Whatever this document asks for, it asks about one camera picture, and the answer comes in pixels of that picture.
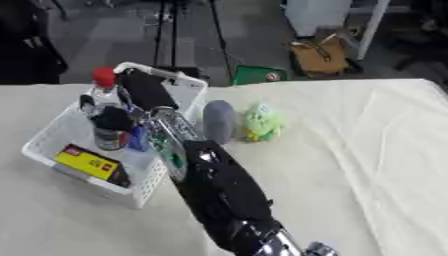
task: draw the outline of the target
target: metal stand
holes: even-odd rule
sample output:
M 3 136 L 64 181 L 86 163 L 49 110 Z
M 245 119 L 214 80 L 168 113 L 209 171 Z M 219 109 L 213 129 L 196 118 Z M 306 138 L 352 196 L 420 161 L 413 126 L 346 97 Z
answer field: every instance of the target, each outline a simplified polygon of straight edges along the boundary
M 68 14 L 65 10 L 64 6 L 58 1 L 58 0 L 51 0 L 51 2 L 56 6 L 56 8 L 59 10 L 61 14 L 61 20 L 67 21 L 68 20 Z
M 166 9 L 166 1 L 167 0 L 160 0 L 160 9 L 159 9 L 159 20 L 158 20 L 158 28 L 157 28 L 157 34 L 155 36 L 155 53 L 154 53 L 154 66 L 158 66 L 158 59 L 159 59 L 159 52 L 160 52 L 160 43 L 162 39 L 162 31 L 163 31 L 163 24 L 164 24 L 164 14 Z M 233 74 L 230 67 L 229 57 L 227 54 L 227 43 L 224 39 L 224 36 L 222 34 L 221 25 L 219 23 L 218 18 L 218 11 L 216 9 L 216 0 L 208 0 L 210 4 L 210 9 L 213 15 L 213 22 L 215 24 L 216 32 L 218 35 L 218 40 L 221 48 L 221 53 L 224 58 L 224 62 L 227 68 L 227 74 L 229 76 L 230 82 L 233 80 Z M 175 70 L 177 68 L 177 25 L 178 25 L 178 16 L 179 16 L 179 6 L 181 6 L 183 9 L 186 9 L 186 3 L 184 3 L 184 0 L 172 0 L 172 7 L 171 7 L 171 14 L 173 17 L 173 29 L 172 29 L 172 41 L 171 41 L 171 69 Z

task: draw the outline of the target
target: green plush toy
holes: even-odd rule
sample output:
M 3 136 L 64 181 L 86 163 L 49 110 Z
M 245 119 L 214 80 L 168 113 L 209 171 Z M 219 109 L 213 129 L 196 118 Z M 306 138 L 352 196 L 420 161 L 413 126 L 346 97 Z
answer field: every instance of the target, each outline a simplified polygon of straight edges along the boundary
M 244 113 L 244 133 L 252 141 L 266 141 L 278 135 L 284 126 L 283 119 L 265 103 L 253 104 Z

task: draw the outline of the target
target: white table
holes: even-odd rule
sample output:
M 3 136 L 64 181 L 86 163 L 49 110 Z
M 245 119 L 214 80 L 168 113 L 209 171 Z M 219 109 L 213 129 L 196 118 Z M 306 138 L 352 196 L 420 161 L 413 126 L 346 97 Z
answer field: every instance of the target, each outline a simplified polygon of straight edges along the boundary
M 22 145 L 86 88 L 86 85 L 0 87 L 0 254 L 225 254 L 205 236 L 168 179 L 144 209 L 130 210 L 81 190 L 79 181 L 20 154 Z M 444 129 L 448 128 L 448 104 L 431 83 L 424 80 L 277 83 L 213 88 L 209 97 L 228 100 L 238 110 L 255 100 L 265 100 L 286 116 L 287 127 L 276 140 L 256 146 L 232 142 L 227 149 L 274 199 L 275 216 L 302 246 L 318 240 L 337 248 L 343 256 L 380 255 L 378 244 L 384 255 L 414 255 L 413 252 L 448 255 L 438 243 L 448 229 L 438 229 L 431 219 L 417 218 L 432 212 L 432 220 L 446 225 L 442 216 L 447 216 L 448 201 L 437 205 L 423 200 L 424 197 L 418 202 L 404 198 L 406 193 L 398 194 L 400 190 L 391 193 L 387 175 L 372 172 L 379 168 L 381 159 L 380 167 L 384 170 L 406 170 L 412 177 L 420 178 L 425 190 L 414 187 L 411 192 L 415 197 L 425 195 L 431 189 L 429 184 L 443 189 L 441 185 L 447 178 L 442 169 L 436 180 L 422 179 L 419 170 L 437 174 L 436 167 L 447 161 L 446 156 L 434 151 L 426 162 L 418 162 L 415 154 L 405 160 L 402 158 L 405 151 L 417 152 L 418 147 L 399 136 L 392 137 L 394 134 L 387 138 L 380 136 L 384 135 L 382 125 L 394 115 L 401 116 L 399 121 L 407 121 L 400 123 L 401 128 L 412 126 L 409 131 L 414 132 L 414 141 L 419 136 L 428 138 L 421 130 L 425 126 L 417 125 L 420 120 L 434 131 L 448 130 Z M 407 114 L 416 114 L 417 121 L 408 120 Z M 388 126 L 387 131 L 393 132 L 394 128 Z M 392 144 L 386 145 L 404 147 L 400 152 L 383 152 L 386 139 L 392 139 Z M 430 142 L 437 144 L 437 140 L 421 140 L 426 143 L 422 146 Z M 443 149 L 446 145 L 448 140 L 443 137 L 438 146 Z M 397 156 L 400 161 L 391 161 L 388 155 Z M 372 173 L 377 175 L 377 186 L 370 182 Z M 402 180 L 411 185 L 415 182 L 405 176 Z M 404 189 L 409 185 L 406 182 L 394 184 L 401 184 L 398 187 Z M 381 188 L 381 193 L 373 188 Z M 385 195 L 406 199 L 400 201 L 400 206 L 408 206 L 406 215 L 394 214 L 393 204 L 387 204 L 390 201 Z M 446 197 L 443 193 L 433 196 L 439 200 Z M 416 205 L 426 208 L 413 208 Z M 419 225 L 406 229 L 412 227 L 406 221 Z

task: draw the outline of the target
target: bottle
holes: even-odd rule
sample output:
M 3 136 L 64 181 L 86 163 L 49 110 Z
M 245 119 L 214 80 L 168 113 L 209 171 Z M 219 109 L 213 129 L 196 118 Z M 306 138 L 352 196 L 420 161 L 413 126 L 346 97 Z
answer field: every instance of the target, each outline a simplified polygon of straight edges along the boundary
M 95 110 L 91 120 L 94 124 L 94 140 L 100 149 L 106 151 L 126 147 L 132 129 L 132 121 L 118 96 L 115 79 L 116 75 L 111 68 L 101 67 L 93 72 L 95 87 L 92 90 L 92 98 Z

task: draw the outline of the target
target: tripod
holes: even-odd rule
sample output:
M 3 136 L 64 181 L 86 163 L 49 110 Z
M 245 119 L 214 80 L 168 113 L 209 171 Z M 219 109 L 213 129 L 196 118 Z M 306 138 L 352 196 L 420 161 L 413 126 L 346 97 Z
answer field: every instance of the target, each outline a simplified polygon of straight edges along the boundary
M 171 0 L 172 1 L 172 7 L 171 7 L 171 14 L 173 18 L 173 29 L 171 34 L 171 66 L 170 68 L 174 71 L 177 68 L 177 25 L 178 25 L 178 16 L 179 16 L 179 7 L 181 7 L 183 10 L 187 8 L 186 0 Z M 157 34 L 155 36 L 155 53 L 154 53 L 154 67 L 157 67 L 158 65 L 158 59 L 159 59 L 159 52 L 160 52 L 160 42 L 162 39 L 162 30 L 163 30 L 163 24 L 164 24 L 164 14 L 166 9 L 166 2 L 167 0 L 161 0 L 160 1 L 160 10 L 159 10 L 159 17 L 158 17 L 158 27 L 157 27 Z M 227 68 L 227 75 L 229 77 L 230 82 L 233 80 L 232 70 L 230 67 L 229 57 L 227 54 L 227 43 L 224 40 L 224 36 L 222 34 L 221 25 L 219 24 L 219 18 L 218 18 L 218 11 L 216 10 L 216 0 L 209 0 L 210 9 L 213 15 L 213 22 L 215 24 L 216 32 L 218 35 L 219 44 L 221 47 L 221 53 L 224 58 L 224 62 Z

